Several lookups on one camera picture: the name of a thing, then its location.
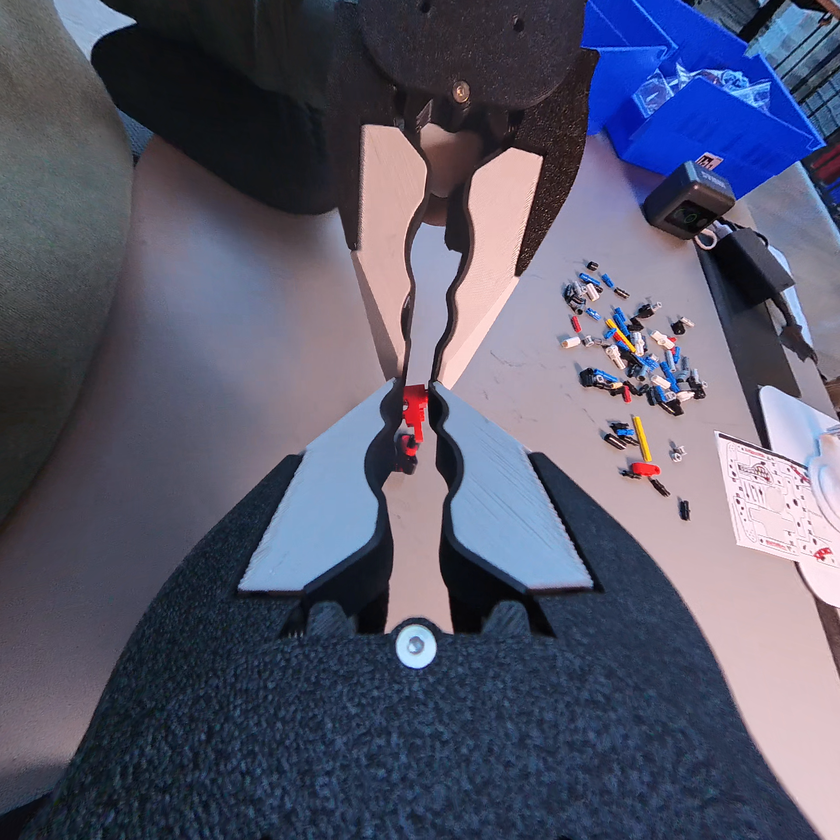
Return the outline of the red rounded plate with hole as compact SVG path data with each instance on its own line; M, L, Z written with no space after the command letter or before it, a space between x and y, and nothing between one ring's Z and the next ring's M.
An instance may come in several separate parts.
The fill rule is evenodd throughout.
M418 445L424 441L423 424L426 419L427 404L427 387L424 384L404 386L403 418Z

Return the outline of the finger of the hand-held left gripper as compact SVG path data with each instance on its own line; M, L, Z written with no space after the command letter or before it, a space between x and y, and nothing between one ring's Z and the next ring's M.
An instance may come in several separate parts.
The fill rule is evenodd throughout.
M463 208L467 244L447 291L448 325L432 378L451 389L518 284L517 264L543 157L510 148L470 177Z
M426 200L427 163L397 127L364 125L360 136L357 246L351 251L384 378L403 375L402 317L413 288L410 232Z

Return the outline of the black desk divider strip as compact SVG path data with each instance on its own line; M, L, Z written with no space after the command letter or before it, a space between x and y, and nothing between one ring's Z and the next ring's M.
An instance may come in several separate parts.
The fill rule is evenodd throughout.
M710 251L696 248L696 255L715 303L757 441L762 445L770 442L760 406L763 385L772 385L837 420L815 363L800 360L779 340L771 318L775 308L763 302L754 307L745 303L740 291L723 276Z

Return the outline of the person's left forearm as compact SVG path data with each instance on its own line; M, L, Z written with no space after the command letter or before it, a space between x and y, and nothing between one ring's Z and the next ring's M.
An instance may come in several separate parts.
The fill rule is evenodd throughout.
M259 88L325 109L334 35L331 1L106 1L170 39L201 47Z

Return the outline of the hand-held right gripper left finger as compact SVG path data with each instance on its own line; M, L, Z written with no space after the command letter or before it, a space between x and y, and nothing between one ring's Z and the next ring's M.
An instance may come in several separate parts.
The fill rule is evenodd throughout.
M391 379L280 466L279 505L238 583L308 612L338 603L359 632L383 632L393 539L382 488L396 460L402 381Z

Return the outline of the printed paper sheet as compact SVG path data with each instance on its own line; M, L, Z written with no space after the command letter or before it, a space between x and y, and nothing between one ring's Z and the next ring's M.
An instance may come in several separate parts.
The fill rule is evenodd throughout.
M715 438L736 544L838 570L838 531L823 516L806 468L718 431Z

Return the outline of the black power adapter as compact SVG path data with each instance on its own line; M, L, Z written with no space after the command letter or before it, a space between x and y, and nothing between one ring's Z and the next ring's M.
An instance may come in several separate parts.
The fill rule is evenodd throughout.
M710 253L747 306L774 300L795 285L791 273L752 228L741 227L723 236Z

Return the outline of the grey desk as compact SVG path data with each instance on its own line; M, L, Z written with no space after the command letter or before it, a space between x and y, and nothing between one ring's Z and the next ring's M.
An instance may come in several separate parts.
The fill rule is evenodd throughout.
M748 729L838 838L838 674L793 564L733 539L714 431L758 442L694 246L647 226L658 178L587 141L572 194L454 392L543 452L681 593ZM559 349L561 285L605 263L668 322L709 385L683 417L635 401L673 499L617 474L599 429L621 401ZM382 384L339 216L242 196L161 140L134 172L129 246L75 412L2 530L2 812L64 772L119 654L193 546L286 455ZM671 443L686 447L675 463Z

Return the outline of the white book stand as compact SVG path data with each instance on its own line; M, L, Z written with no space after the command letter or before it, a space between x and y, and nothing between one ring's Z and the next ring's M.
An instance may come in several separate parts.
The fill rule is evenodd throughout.
M805 547L797 561L812 593L839 607L839 443L838 421L769 385L759 403L770 450L804 466L805 500L815 513L806 526Z

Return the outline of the pile of small brick pieces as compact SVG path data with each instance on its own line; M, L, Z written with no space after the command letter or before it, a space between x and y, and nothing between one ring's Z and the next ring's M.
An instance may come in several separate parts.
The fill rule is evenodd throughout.
M675 337L670 332L670 324L684 316L662 320L661 301L635 298L593 260L572 269L561 297L568 313L566 331L557 344L577 358L580 384L580 372L594 370L597 384L586 389L625 405L643 401L672 417L707 399L708 383L684 350L686 333ZM580 346L570 350L560 346L573 336L581 337Z

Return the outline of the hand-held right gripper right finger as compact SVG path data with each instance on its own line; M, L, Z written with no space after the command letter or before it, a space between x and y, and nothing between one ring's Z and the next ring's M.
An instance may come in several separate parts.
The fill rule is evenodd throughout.
M429 421L444 499L439 566L455 632L480 633L514 602L525 627L552 629L539 599L591 594L594 577L534 465L533 453L438 382Z

